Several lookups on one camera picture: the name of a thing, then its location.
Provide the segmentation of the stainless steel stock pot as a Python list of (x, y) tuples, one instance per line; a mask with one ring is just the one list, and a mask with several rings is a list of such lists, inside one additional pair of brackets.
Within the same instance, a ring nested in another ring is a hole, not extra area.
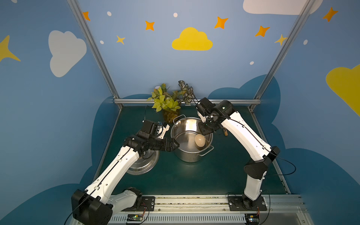
[(198, 162), (214, 150), (214, 146), (212, 146), (212, 133), (204, 136), (204, 146), (200, 147), (196, 144), (196, 136), (201, 134), (199, 125), (202, 123), (199, 118), (186, 117), (183, 114), (173, 120), (171, 137), (180, 145), (174, 153), (184, 162)]

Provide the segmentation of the steel pot lid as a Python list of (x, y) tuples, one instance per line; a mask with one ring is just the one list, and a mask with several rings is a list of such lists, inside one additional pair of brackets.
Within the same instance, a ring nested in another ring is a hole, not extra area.
[(152, 170), (159, 160), (159, 151), (148, 150), (128, 170), (131, 175), (142, 175)]

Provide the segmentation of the beige plastic ladle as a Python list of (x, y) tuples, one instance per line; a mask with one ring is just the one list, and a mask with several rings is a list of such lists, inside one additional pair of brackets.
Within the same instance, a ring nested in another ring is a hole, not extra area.
[(207, 137), (202, 135), (202, 134), (197, 134), (195, 135), (195, 144), (197, 147), (199, 148), (204, 148), (206, 147), (209, 143), (207, 140)]

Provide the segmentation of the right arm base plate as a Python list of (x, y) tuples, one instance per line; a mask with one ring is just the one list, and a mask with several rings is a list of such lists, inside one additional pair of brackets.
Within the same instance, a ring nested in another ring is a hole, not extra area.
[(251, 200), (247, 196), (228, 196), (230, 211), (267, 211), (265, 200), (259, 196), (256, 200)]

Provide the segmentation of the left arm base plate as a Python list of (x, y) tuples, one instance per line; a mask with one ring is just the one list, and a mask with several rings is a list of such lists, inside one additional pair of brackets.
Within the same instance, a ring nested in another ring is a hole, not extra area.
[(142, 212), (144, 209), (146, 209), (146, 211), (150, 211), (153, 212), (154, 208), (155, 208), (155, 200), (156, 198), (154, 196), (143, 196), (141, 200), (137, 200), (135, 205), (130, 207), (130, 208), (126, 208), (124, 210), (122, 210), (123, 212)]

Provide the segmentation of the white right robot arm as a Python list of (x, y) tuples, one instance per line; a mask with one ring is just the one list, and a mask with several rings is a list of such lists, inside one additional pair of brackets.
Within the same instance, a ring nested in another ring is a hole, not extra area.
[(199, 125), (202, 135), (226, 129), (250, 155), (250, 161), (244, 166), (247, 181), (242, 200), (251, 205), (260, 198), (263, 179), (269, 166), (279, 155), (280, 149), (276, 146), (271, 147), (257, 135), (228, 100), (223, 100), (216, 105), (207, 98), (203, 98), (196, 103), (196, 109), (202, 121)]

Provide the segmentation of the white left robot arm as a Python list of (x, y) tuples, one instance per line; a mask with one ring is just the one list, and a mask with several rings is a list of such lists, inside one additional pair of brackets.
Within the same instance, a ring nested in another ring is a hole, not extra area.
[(71, 197), (71, 216), (84, 225), (106, 225), (113, 214), (124, 209), (138, 210), (142, 204), (142, 193), (128, 188), (111, 200), (111, 194), (127, 170), (145, 151), (173, 152), (179, 148), (174, 138), (135, 136), (126, 138), (119, 153), (110, 165), (84, 191), (76, 190)]

